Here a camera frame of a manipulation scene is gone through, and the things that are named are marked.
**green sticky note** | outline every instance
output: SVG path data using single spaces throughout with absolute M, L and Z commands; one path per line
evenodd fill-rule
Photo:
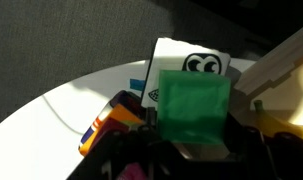
M 172 142 L 222 144 L 231 81 L 206 72 L 160 71 L 158 132 Z

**round table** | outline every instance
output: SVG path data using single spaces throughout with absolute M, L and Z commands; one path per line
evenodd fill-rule
M 66 179 L 82 160 L 78 145 L 104 105 L 129 79 L 145 79 L 149 61 L 101 70 L 63 84 L 26 104 L 0 124 L 0 179 Z M 236 78 L 254 61 L 232 58 Z

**black eye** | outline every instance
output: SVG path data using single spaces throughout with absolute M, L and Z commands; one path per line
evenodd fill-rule
M 192 59 L 188 62 L 189 71 L 199 71 L 197 65 L 200 63 L 199 60 Z
M 217 65 L 217 63 L 215 62 L 208 62 L 205 66 L 204 66 L 204 71 L 205 72 L 215 72 L 215 70 L 213 69 L 213 66 Z

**white card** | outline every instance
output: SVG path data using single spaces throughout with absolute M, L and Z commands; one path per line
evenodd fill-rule
M 225 75 L 229 63 L 230 56 L 226 53 L 170 38 L 159 38 L 149 65 L 142 106 L 157 109 L 160 70 L 199 71 Z

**orange object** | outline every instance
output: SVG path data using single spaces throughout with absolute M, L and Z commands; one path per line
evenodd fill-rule
M 129 110 L 127 110 L 121 104 L 117 104 L 105 119 L 109 119 L 109 118 L 115 119 L 117 121 L 125 120 L 125 121 L 132 121 L 132 122 L 135 122 L 138 124 L 143 123 L 143 121 L 141 119 L 136 117 L 133 113 L 131 113 Z M 97 127 L 97 130 L 89 137 L 89 139 L 83 144 L 83 146 L 80 147 L 79 151 L 80 151 L 80 154 L 82 154 L 83 156 L 86 156 L 88 154 L 89 149 L 93 143 L 93 140 L 99 133 L 99 130 L 102 128 L 105 121 L 102 121 L 101 123 L 102 124 L 99 124 L 99 126 Z

